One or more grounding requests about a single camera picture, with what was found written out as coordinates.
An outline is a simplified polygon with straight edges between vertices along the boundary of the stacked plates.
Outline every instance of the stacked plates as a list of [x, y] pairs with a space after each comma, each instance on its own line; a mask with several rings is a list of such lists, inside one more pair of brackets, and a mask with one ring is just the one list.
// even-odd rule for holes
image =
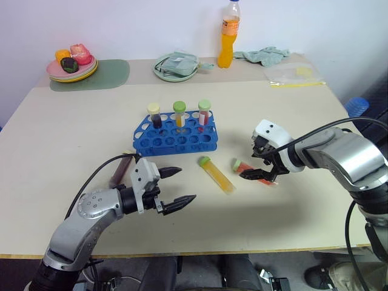
[[56, 60], [52, 61], [46, 68], [48, 75], [51, 80], [62, 82], [62, 83], [70, 83], [80, 81], [89, 77], [97, 70], [98, 61], [92, 56], [92, 61], [87, 65], [79, 65], [78, 71], [75, 73], [67, 73], [65, 72], [61, 65], [58, 64]]

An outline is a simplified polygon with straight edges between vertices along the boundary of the pink plate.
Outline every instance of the pink plate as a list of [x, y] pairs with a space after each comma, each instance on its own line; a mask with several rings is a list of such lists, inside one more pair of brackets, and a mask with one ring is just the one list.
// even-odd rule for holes
[[88, 63], [87, 65], [80, 65], [79, 70], [77, 72], [69, 74], [62, 69], [61, 65], [59, 65], [55, 59], [47, 66], [46, 72], [50, 75], [50, 77], [70, 78], [72, 76], [78, 76], [78, 75], [83, 74], [88, 69], [93, 67], [95, 65], [95, 62], [96, 62], [95, 57], [92, 56], [92, 60], [90, 61], [90, 63]]

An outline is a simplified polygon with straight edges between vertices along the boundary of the person's shoe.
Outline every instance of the person's shoe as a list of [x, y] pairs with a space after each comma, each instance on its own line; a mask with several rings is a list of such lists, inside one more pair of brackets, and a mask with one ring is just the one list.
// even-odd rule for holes
[[333, 289], [335, 286], [330, 279], [329, 270], [321, 266], [315, 266], [304, 272], [304, 279], [311, 288], [319, 290]]

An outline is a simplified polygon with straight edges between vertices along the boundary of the green mat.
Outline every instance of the green mat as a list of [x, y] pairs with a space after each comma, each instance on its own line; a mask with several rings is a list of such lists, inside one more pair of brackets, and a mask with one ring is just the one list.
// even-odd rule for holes
[[50, 82], [53, 91], [98, 90], [119, 87], [127, 82], [129, 64], [122, 59], [103, 59], [98, 61], [96, 72], [86, 79], [73, 83]]

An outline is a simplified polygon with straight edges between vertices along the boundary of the white wall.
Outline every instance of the white wall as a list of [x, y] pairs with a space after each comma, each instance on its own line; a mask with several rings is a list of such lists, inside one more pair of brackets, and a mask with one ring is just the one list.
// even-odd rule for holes
[[[218, 54], [227, 0], [2, 0], [0, 125], [57, 49], [83, 42], [99, 59], [156, 58], [174, 49]], [[241, 0], [236, 50], [305, 53], [342, 101], [388, 66], [387, 0]]]

